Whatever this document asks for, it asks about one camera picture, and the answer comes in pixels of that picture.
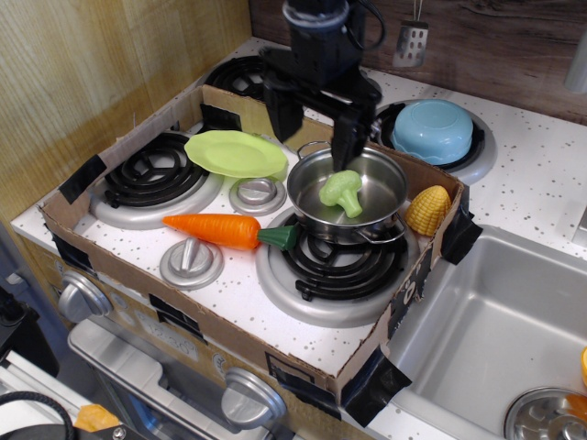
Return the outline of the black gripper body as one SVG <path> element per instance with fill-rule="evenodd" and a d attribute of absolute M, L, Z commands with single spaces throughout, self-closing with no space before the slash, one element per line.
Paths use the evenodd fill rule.
<path fill-rule="evenodd" d="M 382 94 L 360 71 L 367 49 L 363 25 L 290 26 L 289 49 L 265 48 L 265 88 L 291 93 L 308 107 L 335 120 L 346 109 L 375 111 Z"/>

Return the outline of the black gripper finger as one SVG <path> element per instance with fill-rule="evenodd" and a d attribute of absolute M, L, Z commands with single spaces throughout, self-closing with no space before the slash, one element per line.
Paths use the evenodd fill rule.
<path fill-rule="evenodd" d="M 360 109 L 346 109 L 334 123 L 334 135 L 331 141 L 333 171 L 339 172 L 361 155 L 366 143 L 379 129 L 379 122 L 372 109 L 362 112 Z"/>
<path fill-rule="evenodd" d="M 302 126 L 302 105 L 291 93 L 272 88 L 265 88 L 264 99 L 272 131 L 277 139 L 286 141 L 294 136 Z"/>

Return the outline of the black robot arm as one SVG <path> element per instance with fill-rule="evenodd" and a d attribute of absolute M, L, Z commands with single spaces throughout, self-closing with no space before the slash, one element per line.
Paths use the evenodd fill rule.
<path fill-rule="evenodd" d="M 305 109 L 332 120 L 334 171 L 357 158 L 371 136 L 382 92 L 361 70 L 368 46 L 370 1 L 286 1 L 289 49 L 264 48 L 263 96 L 274 135 L 284 142 L 302 126 Z"/>

